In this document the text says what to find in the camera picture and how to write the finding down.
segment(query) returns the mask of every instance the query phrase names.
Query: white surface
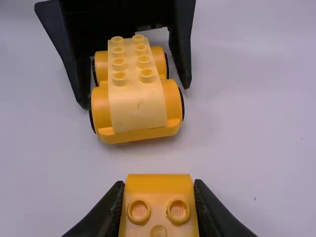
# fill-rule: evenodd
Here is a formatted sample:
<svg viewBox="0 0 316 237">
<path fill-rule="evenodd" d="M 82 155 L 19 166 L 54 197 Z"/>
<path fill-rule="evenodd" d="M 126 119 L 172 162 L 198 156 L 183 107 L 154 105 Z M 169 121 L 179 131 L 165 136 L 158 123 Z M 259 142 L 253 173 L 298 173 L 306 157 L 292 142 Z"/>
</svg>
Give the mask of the white surface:
<svg viewBox="0 0 316 237">
<path fill-rule="evenodd" d="M 143 172 L 202 179 L 260 237 L 314 236 L 314 0 L 197 0 L 181 132 L 121 146 L 92 132 L 34 2 L 0 1 L 1 236 L 59 237 Z M 171 59 L 167 30 L 146 34 Z"/>
</svg>

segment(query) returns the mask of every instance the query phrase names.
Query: lego stud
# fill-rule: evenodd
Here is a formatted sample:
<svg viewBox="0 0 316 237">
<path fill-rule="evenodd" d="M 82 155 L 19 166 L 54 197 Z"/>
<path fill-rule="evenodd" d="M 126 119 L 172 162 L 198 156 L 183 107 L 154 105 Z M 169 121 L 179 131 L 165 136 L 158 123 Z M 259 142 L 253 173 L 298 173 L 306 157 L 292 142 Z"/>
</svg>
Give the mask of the lego stud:
<svg viewBox="0 0 316 237">
<path fill-rule="evenodd" d="M 137 66 L 139 68 L 147 68 L 150 66 L 150 58 L 146 55 L 140 56 L 137 59 Z"/>
<path fill-rule="evenodd" d="M 139 79 L 143 83 L 151 83 L 154 80 L 154 71 L 151 69 L 142 69 Z"/>
<path fill-rule="evenodd" d="M 167 237 L 167 230 L 161 225 L 154 226 L 150 230 L 150 237 Z"/>
<path fill-rule="evenodd" d="M 112 62 L 112 67 L 115 71 L 123 71 L 126 69 L 126 62 L 123 58 L 116 58 Z"/>
<path fill-rule="evenodd" d="M 127 207 L 127 216 L 131 223 L 135 225 L 145 224 L 151 215 L 151 209 L 144 200 L 132 201 Z"/>
<path fill-rule="evenodd" d="M 190 207 L 182 200 L 173 200 L 168 205 L 167 217 L 174 225 L 183 225 L 190 218 Z"/>
<path fill-rule="evenodd" d="M 112 79 L 113 83 L 117 86 L 123 86 L 127 84 L 127 76 L 125 72 L 114 73 Z"/>
<path fill-rule="evenodd" d="M 144 54 L 147 54 L 147 46 L 144 45 L 144 44 L 139 44 L 135 47 L 135 50 L 136 50 L 136 54 L 138 56 L 141 56 L 141 55 L 144 55 Z"/>
<path fill-rule="evenodd" d="M 143 35 L 134 35 L 132 37 L 133 44 L 141 44 L 144 43 L 145 37 Z"/>
<path fill-rule="evenodd" d="M 111 42 L 115 46 L 120 46 L 124 44 L 124 39 L 121 36 L 115 36 L 111 39 Z"/>
<path fill-rule="evenodd" d="M 123 57 L 125 55 L 125 49 L 121 46 L 114 47 L 112 49 L 112 54 L 115 58 Z"/>
</svg>

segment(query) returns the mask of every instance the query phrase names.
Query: toy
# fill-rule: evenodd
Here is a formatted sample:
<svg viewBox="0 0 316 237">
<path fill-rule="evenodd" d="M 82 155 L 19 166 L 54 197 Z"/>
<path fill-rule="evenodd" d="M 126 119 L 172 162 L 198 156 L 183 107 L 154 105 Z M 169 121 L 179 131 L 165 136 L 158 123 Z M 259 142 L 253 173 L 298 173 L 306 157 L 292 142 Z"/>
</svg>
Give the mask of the toy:
<svg viewBox="0 0 316 237">
<path fill-rule="evenodd" d="M 114 36 L 167 27 L 184 89 L 192 80 L 191 29 L 196 0 L 48 0 L 35 12 L 56 47 L 77 102 L 88 109 L 91 59 Z"/>
<path fill-rule="evenodd" d="M 105 143 L 114 144 L 171 136 L 184 117 L 184 103 L 176 82 L 167 77 L 161 47 L 150 47 L 143 35 L 113 37 L 108 51 L 94 57 L 99 87 L 91 94 L 91 126 Z"/>
<path fill-rule="evenodd" d="M 131 174 L 62 237 L 256 237 L 201 181 Z"/>
</svg>

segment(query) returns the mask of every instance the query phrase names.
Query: yellow duplo piece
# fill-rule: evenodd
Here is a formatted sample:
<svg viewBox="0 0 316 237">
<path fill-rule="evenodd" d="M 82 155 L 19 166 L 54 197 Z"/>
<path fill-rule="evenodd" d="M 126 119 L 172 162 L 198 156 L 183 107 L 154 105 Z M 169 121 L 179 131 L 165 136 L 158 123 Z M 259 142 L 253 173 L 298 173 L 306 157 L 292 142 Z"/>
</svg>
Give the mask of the yellow duplo piece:
<svg viewBox="0 0 316 237">
<path fill-rule="evenodd" d="M 108 144 L 175 135 L 182 124 L 184 104 L 176 82 L 166 78 L 160 47 L 148 39 L 113 37 L 108 51 L 95 54 L 97 75 L 105 75 L 91 93 L 92 128 Z"/>
<path fill-rule="evenodd" d="M 161 80 L 147 38 L 136 35 L 119 46 L 113 39 L 108 41 L 108 90 L 114 133 L 167 126 Z M 148 63 L 141 69 L 137 62 L 144 56 Z M 117 59 L 125 61 L 125 70 L 116 67 Z"/>
<path fill-rule="evenodd" d="M 151 46 L 150 47 L 154 62 L 157 67 L 159 75 L 164 75 L 167 77 L 167 62 L 165 59 L 163 48 L 160 46 Z M 94 55 L 94 67 L 96 73 L 97 85 L 100 84 L 100 81 L 108 80 L 108 52 L 107 51 L 97 51 Z"/>
<path fill-rule="evenodd" d="M 130 174 L 119 237 L 199 237 L 193 182 L 187 174 Z"/>
</svg>

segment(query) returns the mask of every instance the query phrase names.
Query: black tire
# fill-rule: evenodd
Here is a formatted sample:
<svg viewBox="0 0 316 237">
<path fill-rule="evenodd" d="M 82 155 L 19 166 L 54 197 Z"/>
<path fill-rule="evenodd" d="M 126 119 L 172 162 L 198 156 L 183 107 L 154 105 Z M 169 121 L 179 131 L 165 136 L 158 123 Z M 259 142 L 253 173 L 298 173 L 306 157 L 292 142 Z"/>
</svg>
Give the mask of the black tire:
<svg viewBox="0 0 316 237">
<path fill-rule="evenodd" d="M 90 123 L 91 123 L 92 130 L 96 134 L 95 127 L 94 127 L 94 122 L 93 122 L 93 116 L 92 116 L 91 96 L 89 97 L 88 110 L 89 110 L 89 117 L 90 117 Z"/>
<path fill-rule="evenodd" d="M 182 95 L 182 91 L 180 90 L 180 88 L 178 87 L 179 89 L 179 93 L 180 93 L 180 97 L 181 97 L 181 106 L 182 106 L 182 121 L 184 120 L 184 99 L 183 99 L 183 95 Z"/>
<path fill-rule="evenodd" d="M 168 57 L 166 53 L 164 53 L 164 58 L 166 59 L 166 66 L 167 66 L 167 79 L 169 79 L 169 64 L 168 64 Z"/>
<path fill-rule="evenodd" d="M 94 83 L 95 83 L 96 86 L 99 86 L 99 85 L 98 85 L 98 81 L 97 81 L 97 74 L 96 74 L 96 72 L 95 72 L 94 59 L 92 59 L 91 64 L 92 64 L 92 74 L 93 74 Z"/>
</svg>

